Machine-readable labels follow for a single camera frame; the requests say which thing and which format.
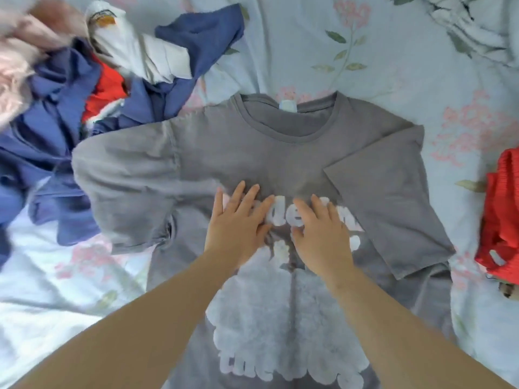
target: blue cloth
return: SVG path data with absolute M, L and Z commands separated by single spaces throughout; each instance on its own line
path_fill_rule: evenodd
M 28 189 L 48 176 L 54 184 L 63 184 L 59 181 L 62 176 L 72 176 L 69 164 L 72 150 L 79 143 L 81 115 L 101 75 L 101 66 L 91 55 L 82 39 L 50 52 L 28 79 L 33 103 L 0 134 L 0 267 L 10 254 L 6 227 L 23 209 Z M 36 197 L 29 206 L 32 221 L 61 218 L 50 203 L 44 204 L 48 208 L 44 213 L 37 202 Z M 63 218 L 58 240 L 70 244 L 74 237 L 70 237 L 69 227 L 74 222 L 67 223 L 68 218 Z
M 242 37 L 243 30 L 238 4 L 183 14 L 168 26 L 158 26 L 157 38 L 187 48 L 193 78 L 156 85 L 134 79 L 121 115 L 96 123 L 94 134 L 175 117 L 197 79 Z M 32 222 L 57 220 L 60 245 L 99 233 L 90 202 L 74 181 L 71 154 L 80 140 L 81 115 L 99 80 L 100 65 L 88 44 L 77 39 L 70 48 L 50 53 L 35 71 L 29 79 L 34 103 L 0 134 L 0 268 L 10 255 L 6 227 L 22 210 L 27 190 L 47 176 L 49 181 L 29 203 Z
M 93 134 L 172 119 L 186 103 L 197 79 L 206 73 L 227 48 L 243 36 L 245 24 L 240 5 L 215 12 L 186 13 L 168 26 L 158 26 L 155 36 L 185 47 L 191 58 L 192 79 L 152 85 L 133 79 L 130 97 L 118 117 L 98 121 Z

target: bed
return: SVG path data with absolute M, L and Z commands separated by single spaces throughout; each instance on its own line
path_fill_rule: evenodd
M 68 1 L 84 10 L 91 0 Z M 242 5 L 244 37 L 198 81 L 183 113 L 237 91 L 301 103 L 339 90 L 425 125 L 430 200 L 457 249 L 451 304 L 459 344 L 519 387 L 519 302 L 473 261 L 485 174 L 519 143 L 517 70 L 455 46 L 420 0 L 106 1 L 148 33 L 183 12 Z M 56 225 L 36 227 L 25 211 L 9 233 L 14 253 L 0 272 L 0 388 L 143 294 L 151 256 L 112 256 L 102 235 L 61 247 Z

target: hand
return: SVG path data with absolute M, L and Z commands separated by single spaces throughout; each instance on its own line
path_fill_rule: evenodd
M 253 186 L 242 200 L 244 190 L 245 182 L 239 183 L 225 210 L 222 189 L 217 190 L 205 238 L 204 251 L 211 251 L 230 260 L 233 269 L 242 266 L 263 246 L 265 236 L 272 227 L 261 223 L 274 203 L 274 196 L 269 196 L 252 210 L 260 187 L 257 184 Z
M 305 265 L 322 278 L 328 287 L 336 287 L 354 268 L 350 235 L 332 203 L 324 206 L 312 195 L 312 210 L 301 199 L 294 204 L 305 224 L 305 233 L 292 228 L 295 248 Z

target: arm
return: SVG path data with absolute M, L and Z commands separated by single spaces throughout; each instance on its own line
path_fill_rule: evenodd
M 326 283 L 387 389 L 513 389 L 387 295 L 353 264 L 348 229 L 332 204 L 294 200 L 305 233 L 293 229 L 304 263 Z
M 214 295 L 269 230 L 260 223 L 273 198 L 250 213 L 260 188 L 241 201 L 244 189 L 225 211 L 217 192 L 205 251 L 186 270 L 75 336 L 12 389 L 160 388 Z

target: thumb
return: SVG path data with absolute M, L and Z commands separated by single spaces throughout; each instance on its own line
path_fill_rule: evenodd
M 292 231 L 292 237 L 294 238 L 294 246 L 297 249 L 298 246 L 301 244 L 304 236 L 302 235 L 301 228 L 292 227 L 291 231 Z
M 263 246 L 265 244 L 265 237 L 267 237 L 268 232 L 272 229 L 272 224 L 265 224 L 258 227 L 256 232 L 258 244 Z

